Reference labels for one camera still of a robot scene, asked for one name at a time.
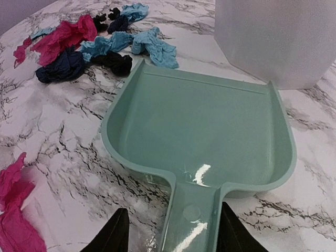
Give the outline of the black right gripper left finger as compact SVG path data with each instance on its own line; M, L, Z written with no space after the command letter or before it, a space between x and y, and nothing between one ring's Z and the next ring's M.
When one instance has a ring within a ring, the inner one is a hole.
M118 208L94 239L81 252L127 252L128 245L128 210Z

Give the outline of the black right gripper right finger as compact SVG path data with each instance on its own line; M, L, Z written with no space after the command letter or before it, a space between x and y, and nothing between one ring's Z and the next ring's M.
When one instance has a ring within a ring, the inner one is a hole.
M226 203L222 203L222 251L267 252L238 219Z

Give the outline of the large pink paper scrap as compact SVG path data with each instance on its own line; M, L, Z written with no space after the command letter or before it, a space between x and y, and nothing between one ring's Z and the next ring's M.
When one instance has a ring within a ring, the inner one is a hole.
M35 185L22 179L26 153L1 170L1 250L46 251L45 241L24 217L21 207Z

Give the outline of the green plastic dustpan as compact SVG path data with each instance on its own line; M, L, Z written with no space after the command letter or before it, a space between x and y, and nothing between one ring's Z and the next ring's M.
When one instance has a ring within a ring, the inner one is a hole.
M282 186L296 145L273 84L139 60L104 116L109 154L171 197L159 251L215 251L222 202Z

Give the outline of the navy blue paper scrap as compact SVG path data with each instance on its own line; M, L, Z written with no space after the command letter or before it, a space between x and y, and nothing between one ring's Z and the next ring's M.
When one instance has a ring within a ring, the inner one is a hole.
M42 83L71 81L80 77L85 71L83 54L74 47L67 48L55 61L35 71L37 79Z

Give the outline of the blue twisted paper scrap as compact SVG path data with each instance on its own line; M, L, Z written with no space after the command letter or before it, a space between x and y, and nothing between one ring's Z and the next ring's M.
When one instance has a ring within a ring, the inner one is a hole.
M158 27L138 34L115 31L109 38L98 36L94 41L82 42L79 51L83 54L85 62L89 62L93 57L106 55L110 51L118 53L131 46L131 52L134 55L147 51L152 63L158 67L178 68L176 47L158 39L159 33Z

